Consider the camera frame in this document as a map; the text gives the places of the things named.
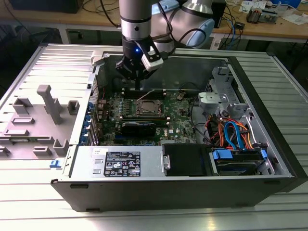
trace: wire bundle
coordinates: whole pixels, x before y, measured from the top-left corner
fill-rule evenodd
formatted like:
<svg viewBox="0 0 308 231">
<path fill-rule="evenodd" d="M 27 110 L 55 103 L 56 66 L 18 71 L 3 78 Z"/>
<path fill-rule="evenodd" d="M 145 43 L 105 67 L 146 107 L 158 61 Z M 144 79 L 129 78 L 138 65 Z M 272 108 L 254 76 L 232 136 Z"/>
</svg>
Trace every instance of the wire bundle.
<svg viewBox="0 0 308 231">
<path fill-rule="evenodd" d="M 216 132 L 210 138 L 210 142 L 212 145 L 219 145 L 219 147 L 222 148 L 236 150 L 237 148 L 235 144 L 232 143 L 232 140 L 236 137 L 239 149 L 253 149 L 250 142 L 250 131 L 242 123 L 231 118 L 217 118 L 217 120 L 215 120 L 214 117 L 210 115 L 207 122 L 205 123 L 205 129 L 208 128 L 208 124 L 210 121 L 215 122 L 218 127 L 218 132 Z M 229 127 L 234 128 L 235 130 L 234 134 L 230 138 L 228 135 Z M 219 139 L 217 142 L 214 143 L 214 139 L 217 136 L 219 136 Z"/>
<path fill-rule="evenodd" d="M 240 44 L 241 37 L 242 37 L 242 34 L 243 34 L 243 30 L 240 30 L 240 29 L 239 29 L 240 35 L 239 35 L 237 38 L 234 38 L 234 37 L 235 37 L 235 30 L 236 30 L 236 28 L 235 28 L 234 25 L 235 25 L 235 23 L 236 23 L 236 19 L 235 19 L 235 17 L 231 14 L 230 8 L 229 8 L 228 6 L 226 6 L 226 7 L 227 7 L 229 13 L 224 12 L 224 17 L 223 17 L 222 19 L 226 20 L 226 21 L 230 24 L 230 25 L 228 24 L 228 27 L 230 28 L 230 33 L 228 34 L 228 37 L 226 38 L 226 40 L 225 40 L 225 41 L 222 43 L 222 45 L 218 48 L 218 50 L 221 50 L 223 47 L 227 48 L 227 50 L 230 50 L 231 47 L 233 47 L 233 46 L 235 46 L 235 45 L 237 45 L 237 46 L 236 46 L 236 49 L 237 49 L 237 48 L 238 48 L 238 45 Z M 229 39 L 229 37 L 230 37 L 231 34 L 232 34 L 231 41 L 227 43 L 227 41 L 228 41 L 228 39 Z"/>
<path fill-rule="evenodd" d="M 119 7 L 115 7 L 115 8 L 113 8 L 113 9 L 109 9 L 109 10 L 106 10 L 105 9 L 105 6 L 107 6 L 107 5 L 113 5 L 113 4 L 115 4 L 116 3 L 116 1 L 114 1 L 113 3 L 109 3 L 109 4 L 103 4 L 103 1 L 102 0 L 100 0 L 100 6 L 101 6 L 101 8 L 102 8 L 102 10 L 103 11 L 100 11 L 99 10 L 99 7 L 96 7 L 96 9 L 95 9 L 95 11 L 91 11 L 91 10 L 88 10 L 88 9 L 86 9 L 85 8 L 85 5 L 86 4 L 88 4 L 89 2 L 91 2 L 91 1 L 93 1 L 93 0 L 88 0 L 88 1 L 86 1 L 83 5 L 82 5 L 82 8 L 85 10 L 85 11 L 87 11 L 87 12 L 91 12 L 91 13 L 104 13 L 105 14 L 105 16 L 106 16 L 106 18 L 108 19 L 108 21 L 113 25 L 113 26 L 115 26 L 116 28 L 119 28 L 119 27 L 121 27 L 121 25 L 118 25 L 118 24 L 116 24 L 116 23 L 114 23 L 113 21 L 112 21 L 112 19 L 110 18 L 110 16 L 108 15 L 108 13 L 107 12 L 110 12 L 110 11 L 113 11 L 113 10 L 116 10 L 116 9 L 118 9 Z"/>
</svg>

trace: robotic arm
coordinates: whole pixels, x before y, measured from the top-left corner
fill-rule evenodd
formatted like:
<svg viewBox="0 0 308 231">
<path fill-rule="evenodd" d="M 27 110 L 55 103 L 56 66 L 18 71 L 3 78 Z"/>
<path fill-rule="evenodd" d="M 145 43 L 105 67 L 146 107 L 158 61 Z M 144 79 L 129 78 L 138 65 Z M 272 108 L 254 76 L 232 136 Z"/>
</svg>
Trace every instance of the robotic arm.
<svg viewBox="0 0 308 231">
<path fill-rule="evenodd" d="M 119 0 L 124 56 L 116 69 L 126 79 L 135 81 L 136 90 L 140 89 L 141 80 L 163 65 L 162 56 L 167 57 L 174 50 L 174 40 L 186 47 L 200 47 L 214 28 L 212 0 L 188 0 L 181 8 L 164 9 L 169 25 L 163 14 L 152 16 L 152 5 L 157 2 Z"/>
</svg>

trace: aluminum extrusion table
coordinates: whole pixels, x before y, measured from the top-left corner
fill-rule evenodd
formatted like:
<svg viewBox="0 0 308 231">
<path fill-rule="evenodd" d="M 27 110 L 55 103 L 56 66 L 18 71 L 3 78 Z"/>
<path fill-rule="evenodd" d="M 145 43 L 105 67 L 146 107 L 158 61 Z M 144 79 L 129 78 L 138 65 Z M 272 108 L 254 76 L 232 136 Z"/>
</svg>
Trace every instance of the aluminum extrusion table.
<svg viewBox="0 0 308 231">
<path fill-rule="evenodd" d="M 0 100 L 0 132 L 11 119 L 16 97 L 43 104 L 37 86 L 50 84 L 60 103 L 80 100 L 92 73 L 90 56 L 107 46 L 39 47 Z M 121 47 L 111 47 L 121 51 Z M 177 50 L 176 53 L 237 58 L 285 139 L 308 173 L 308 94 L 276 57 L 239 51 Z M 60 170 L 50 160 L 0 161 L 1 230 L 308 230 L 308 183 L 278 193 L 255 207 L 78 213 L 50 185 Z"/>
</svg>

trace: motherboard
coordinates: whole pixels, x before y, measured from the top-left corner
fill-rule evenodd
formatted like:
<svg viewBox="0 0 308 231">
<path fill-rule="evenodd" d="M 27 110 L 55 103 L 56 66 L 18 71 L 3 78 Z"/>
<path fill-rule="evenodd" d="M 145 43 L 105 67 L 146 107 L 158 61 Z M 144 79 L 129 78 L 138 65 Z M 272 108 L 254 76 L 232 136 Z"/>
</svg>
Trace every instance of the motherboard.
<svg viewBox="0 0 308 231">
<path fill-rule="evenodd" d="M 192 98 L 183 92 L 115 92 L 101 100 L 102 146 L 160 146 L 196 143 L 189 119 Z"/>
</svg>

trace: blue clip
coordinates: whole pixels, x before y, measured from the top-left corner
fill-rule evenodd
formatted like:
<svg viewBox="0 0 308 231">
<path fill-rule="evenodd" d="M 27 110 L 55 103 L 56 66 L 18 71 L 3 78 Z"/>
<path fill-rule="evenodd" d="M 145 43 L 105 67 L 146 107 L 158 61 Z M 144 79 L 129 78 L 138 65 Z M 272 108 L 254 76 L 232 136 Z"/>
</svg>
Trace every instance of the blue clip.
<svg viewBox="0 0 308 231">
<path fill-rule="evenodd" d="M 230 150 L 227 149 L 217 149 L 213 152 L 214 160 L 219 158 L 222 159 L 233 159 L 233 155 Z"/>
<path fill-rule="evenodd" d="M 79 138 L 79 141 L 81 141 L 81 142 L 87 142 L 87 137 L 85 137 L 85 136 L 81 136 L 80 138 Z"/>
<path fill-rule="evenodd" d="M 51 164 L 49 165 L 50 168 L 61 168 L 59 160 L 52 160 Z"/>
<path fill-rule="evenodd" d="M 85 115 L 85 120 L 87 121 L 87 120 L 90 120 L 91 119 L 91 116 L 89 116 L 89 115 Z"/>
<path fill-rule="evenodd" d="M 88 102 L 88 107 L 89 107 L 89 109 L 94 109 L 94 104 L 92 104 L 91 102 Z"/>
<path fill-rule="evenodd" d="M 83 121 L 83 124 L 82 124 L 82 125 L 83 125 L 83 127 L 84 127 L 84 128 L 86 128 L 87 126 L 89 126 L 89 125 L 90 125 L 90 123 L 89 123 L 89 122 L 87 122 L 87 121 Z"/>
<path fill-rule="evenodd" d="M 263 159 L 266 159 L 268 157 L 265 150 L 261 150 L 261 154 L 262 154 Z"/>
</svg>

